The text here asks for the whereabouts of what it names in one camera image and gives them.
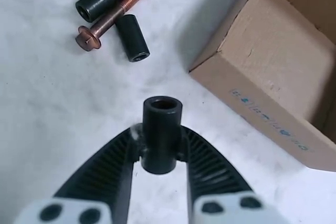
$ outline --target copper bolt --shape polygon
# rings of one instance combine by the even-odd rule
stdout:
[[[113,26],[118,17],[124,15],[138,1],[139,0],[122,0],[117,7],[109,11],[90,29],[85,26],[80,26],[78,28],[79,35],[76,37],[78,45],[85,51],[91,51],[93,48],[99,49],[101,47],[99,38]]]

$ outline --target cardboard box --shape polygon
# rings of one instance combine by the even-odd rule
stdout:
[[[191,75],[309,168],[336,172],[336,0],[240,0]]]

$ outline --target black cylindrical spacer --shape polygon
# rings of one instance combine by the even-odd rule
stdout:
[[[182,103],[171,97],[152,97],[143,105],[141,165],[152,174],[166,174],[176,166],[181,132]]]
[[[150,55],[141,28],[134,15],[124,15],[118,18],[115,24],[130,62],[143,60]]]
[[[76,9],[83,19],[92,23],[119,2],[121,0],[79,0],[76,2]]]

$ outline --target bolt head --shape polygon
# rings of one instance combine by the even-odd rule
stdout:
[[[78,31],[79,35],[76,37],[76,42],[82,49],[89,52],[101,47],[100,40],[91,33],[89,28],[81,26]]]

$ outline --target white fabric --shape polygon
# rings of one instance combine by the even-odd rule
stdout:
[[[76,44],[77,0],[0,0],[0,223],[50,197],[108,140],[140,122],[142,102],[170,95],[183,124],[209,140],[291,223],[336,223],[336,174],[304,168],[201,87],[186,66],[226,0],[142,0],[151,56],[129,63],[115,28],[90,53]],[[135,165],[129,223],[187,223],[186,169],[153,176]]]

